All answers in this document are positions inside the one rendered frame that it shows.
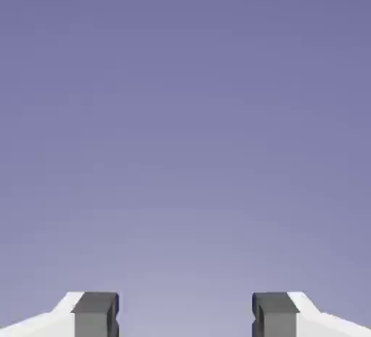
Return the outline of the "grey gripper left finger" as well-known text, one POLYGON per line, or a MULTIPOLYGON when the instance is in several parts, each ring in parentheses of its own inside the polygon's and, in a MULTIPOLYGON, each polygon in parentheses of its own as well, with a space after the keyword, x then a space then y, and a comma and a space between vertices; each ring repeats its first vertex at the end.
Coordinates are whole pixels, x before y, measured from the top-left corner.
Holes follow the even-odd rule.
POLYGON ((119 295, 69 291, 49 312, 0 328, 0 337, 120 337, 119 295))

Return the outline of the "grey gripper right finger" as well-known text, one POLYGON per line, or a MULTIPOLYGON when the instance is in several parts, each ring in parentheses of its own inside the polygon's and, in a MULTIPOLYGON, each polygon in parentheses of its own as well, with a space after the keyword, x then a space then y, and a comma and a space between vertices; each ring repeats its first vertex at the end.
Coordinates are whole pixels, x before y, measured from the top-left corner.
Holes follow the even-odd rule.
POLYGON ((252 337, 371 337, 371 328, 321 312, 302 291, 254 292, 252 312, 252 337))

